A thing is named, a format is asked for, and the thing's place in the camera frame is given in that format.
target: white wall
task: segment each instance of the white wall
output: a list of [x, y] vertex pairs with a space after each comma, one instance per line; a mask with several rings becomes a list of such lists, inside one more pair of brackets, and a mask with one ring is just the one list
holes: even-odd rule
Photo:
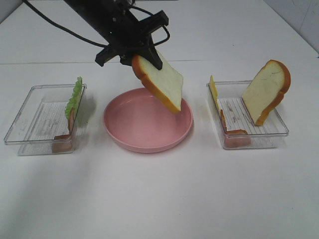
[[264, 0], [319, 53], [319, 0]]
[[21, 0], [0, 0], [0, 23], [6, 19], [20, 4]]

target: pink bowl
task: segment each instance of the pink bowl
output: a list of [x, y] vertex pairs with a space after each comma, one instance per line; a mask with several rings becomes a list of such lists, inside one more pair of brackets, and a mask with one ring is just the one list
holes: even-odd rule
[[181, 112], [171, 113], [146, 88], [127, 91], [105, 108], [104, 126], [121, 147], [140, 153], [167, 150], [188, 134], [193, 115], [182, 99]]

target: toy bread slice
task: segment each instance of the toy bread slice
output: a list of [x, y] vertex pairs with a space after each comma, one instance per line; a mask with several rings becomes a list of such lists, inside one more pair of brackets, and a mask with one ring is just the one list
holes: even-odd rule
[[281, 102], [289, 86], [287, 67], [279, 61], [268, 61], [242, 95], [255, 125], [264, 124], [269, 112]]
[[137, 78], [171, 112], [181, 111], [183, 76], [158, 53], [163, 66], [158, 70], [144, 57], [135, 55], [132, 68]]

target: transparent tray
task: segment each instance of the transparent tray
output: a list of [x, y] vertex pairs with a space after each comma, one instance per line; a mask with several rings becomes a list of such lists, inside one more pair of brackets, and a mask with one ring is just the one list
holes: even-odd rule
[[68, 129], [64, 109], [72, 96], [75, 84], [33, 86], [24, 100], [4, 143], [18, 155], [71, 153], [78, 145], [82, 130], [82, 95], [73, 128]]
[[[209, 83], [208, 102], [224, 149], [276, 148], [284, 143], [289, 130], [276, 109], [273, 109], [263, 126], [255, 126], [241, 98], [251, 81], [215, 82], [217, 103], [223, 110], [227, 131], [213, 99]], [[243, 129], [247, 134], [229, 134], [230, 130]]]

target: robotic arm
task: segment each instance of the robotic arm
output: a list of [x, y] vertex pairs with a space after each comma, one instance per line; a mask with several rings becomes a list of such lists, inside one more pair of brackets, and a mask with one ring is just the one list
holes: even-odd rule
[[124, 65], [131, 66], [132, 57], [139, 54], [157, 69], [162, 62], [155, 50], [151, 33], [168, 25], [163, 11], [138, 21], [130, 12], [129, 0], [64, 0], [109, 43], [96, 55], [95, 61], [103, 66], [116, 55]]

